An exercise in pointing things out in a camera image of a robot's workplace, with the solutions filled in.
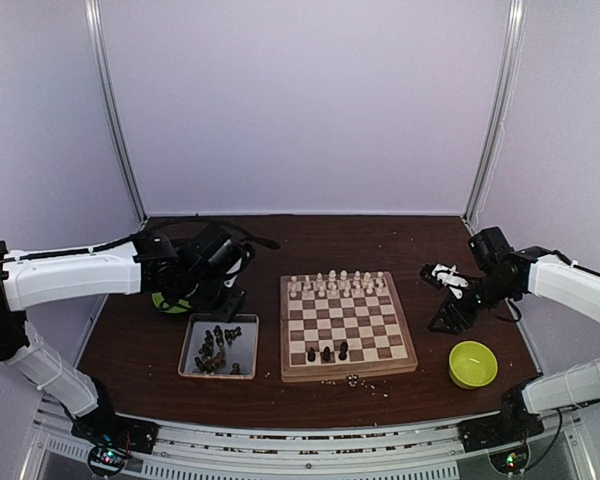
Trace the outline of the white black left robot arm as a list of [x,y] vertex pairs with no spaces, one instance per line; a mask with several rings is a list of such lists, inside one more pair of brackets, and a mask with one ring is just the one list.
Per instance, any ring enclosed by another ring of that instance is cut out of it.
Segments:
[[158,295],[160,308],[232,319],[244,291],[237,276],[251,262],[251,240],[221,225],[171,239],[139,232],[105,244],[50,251],[10,250],[0,241],[0,363],[55,397],[103,444],[124,433],[106,389],[46,343],[27,312],[32,307],[103,295]]

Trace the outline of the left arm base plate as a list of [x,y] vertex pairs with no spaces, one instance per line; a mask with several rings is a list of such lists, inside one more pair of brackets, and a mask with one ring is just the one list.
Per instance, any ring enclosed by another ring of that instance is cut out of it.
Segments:
[[111,416],[75,417],[66,412],[72,422],[71,434],[95,446],[128,456],[131,453],[151,454],[159,427],[156,423],[117,414]]

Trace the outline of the wooden chess board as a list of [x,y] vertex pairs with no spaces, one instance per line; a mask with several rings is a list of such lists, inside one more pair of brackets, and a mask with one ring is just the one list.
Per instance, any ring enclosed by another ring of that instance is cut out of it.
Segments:
[[[289,292],[292,276],[298,289]],[[346,341],[348,359],[338,360]],[[285,383],[327,382],[407,374],[419,362],[388,271],[290,275],[280,278],[281,379]],[[323,364],[321,352],[331,349]],[[307,361],[310,347],[316,360]]]

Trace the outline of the metal tray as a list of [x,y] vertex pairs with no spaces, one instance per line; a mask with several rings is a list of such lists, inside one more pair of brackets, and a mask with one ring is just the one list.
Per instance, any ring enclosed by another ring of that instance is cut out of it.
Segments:
[[253,380],[256,374],[259,317],[239,314],[230,322],[211,315],[189,318],[178,374],[184,378]]

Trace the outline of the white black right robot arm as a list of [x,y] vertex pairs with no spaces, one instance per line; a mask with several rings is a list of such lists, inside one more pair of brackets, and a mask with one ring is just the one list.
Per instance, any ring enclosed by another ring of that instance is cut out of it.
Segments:
[[[516,249],[497,226],[473,235],[468,247],[478,274],[463,274],[443,263],[426,264],[420,271],[424,282],[447,292],[430,331],[458,335],[472,328],[481,313],[503,303],[520,318],[516,305],[523,299],[544,302],[549,312],[580,317],[600,329],[600,272],[558,249]],[[581,358],[562,371],[512,388],[502,398],[492,430],[499,440],[510,442],[545,412],[592,404],[600,404],[600,356]]]

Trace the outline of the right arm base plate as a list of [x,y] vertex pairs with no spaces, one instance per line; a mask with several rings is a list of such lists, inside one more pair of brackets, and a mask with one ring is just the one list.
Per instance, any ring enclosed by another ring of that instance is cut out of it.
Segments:
[[521,442],[544,432],[543,422],[538,415],[515,416],[502,412],[461,421],[457,428],[466,452]]

